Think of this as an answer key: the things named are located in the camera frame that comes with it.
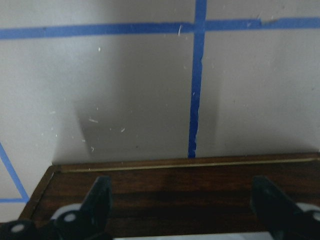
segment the wooden edge trim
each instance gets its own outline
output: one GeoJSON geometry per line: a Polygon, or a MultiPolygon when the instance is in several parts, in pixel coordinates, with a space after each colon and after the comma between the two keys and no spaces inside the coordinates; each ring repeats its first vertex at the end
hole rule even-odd
{"type": "Polygon", "coordinates": [[[39,202],[41,201],[42,196],[44,195],[47,186],[49,185],[52,177],[57,171],[58,166],[50,166],[46,170],[45,174],[41,178],[40,182],[36,186],[33,194],[30,197],[30,200],[25,205],[22,213],[19,216],[19,219],[32,219],[35,209],[37,208],[39,202]]]}
{"type": "Polygon", "coordinates": [[[297,163],[310,162],[314,160],[320,160],[318,153],[69,164],[60,165],[58,170],[61,173],[105,172],[249,164],[297,163]]]}

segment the wooden board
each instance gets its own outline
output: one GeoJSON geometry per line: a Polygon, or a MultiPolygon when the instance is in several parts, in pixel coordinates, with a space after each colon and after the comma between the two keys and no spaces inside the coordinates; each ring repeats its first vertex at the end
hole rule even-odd
{"type": "Polygon", "coordinates": [[[317,153],[213,157],[52,166],[20,218],[43,225],[59,207],[81,203],[102,175],[112,181],[106,229],[114,237],[263,231],[249,207],[256,175],[320,206],[317,153]]]}

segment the blue tape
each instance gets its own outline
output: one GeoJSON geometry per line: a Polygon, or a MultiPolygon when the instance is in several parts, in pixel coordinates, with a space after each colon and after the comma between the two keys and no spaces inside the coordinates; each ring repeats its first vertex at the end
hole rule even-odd
{"type": "Polygon", "coordinates": [[[189,22],[123,23],[0,29],[0,40],[66,38],[94,35],[192,33],[189,22]]]}
{"type": "Polygon", "coordinates": [[[206,31],[243,31],[243,30],[284,30],[319,29],[320,17],[279,18],[271,21],[261,19],[210,20],[205,23],[206,31]]]}
{"type": "Polygon", "coordinates": [[[16,189],[18,189],[21,198],[8,198],[8,199],[0,199],[0,203],[26,203],[29,201],[29,196],[24,188],[24,186],[22,185],[14,167],[12,166],[4,148],[2,147],[1,143],[0,143],[0,158],[6,168],[6,170],[8,171],[8,173],[10,174],[16,189]]]}
{"type": "Polygon", "coordinates": [[[198,119],[202,78],[202,57],[205,45],[205,23],[207,14],[207,0],[196,0],[194,18],[192,80],[191,80],[191,103],[188,158],[196,157],[198,119]]]}

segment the black mechanical part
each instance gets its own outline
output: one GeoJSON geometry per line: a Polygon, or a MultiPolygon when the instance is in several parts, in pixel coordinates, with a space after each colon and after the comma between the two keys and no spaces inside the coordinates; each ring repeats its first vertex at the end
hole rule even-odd
{"type": "Polygon", "coordinates": [[[62,213],[36,228],[30,220],[16,220],[0,227],[0,240],[112,240],[104,232],[112,207],[111,181],[98,177],[79,210],[62,213]]]}
{"type": "Polygon", "coordinates": [[[253,178],[250,204],[274,240],[320,240],[320,211],[302,211],[265,176],[253,178]]]}

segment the floor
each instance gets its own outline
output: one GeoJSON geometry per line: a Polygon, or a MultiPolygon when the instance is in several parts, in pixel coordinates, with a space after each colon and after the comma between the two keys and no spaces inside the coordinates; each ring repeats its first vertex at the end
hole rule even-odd
{"type": "Polygon", "coordinates": [[[319,151],[317,0],[0,5],[0,221],[51,164],[319,151]]]}

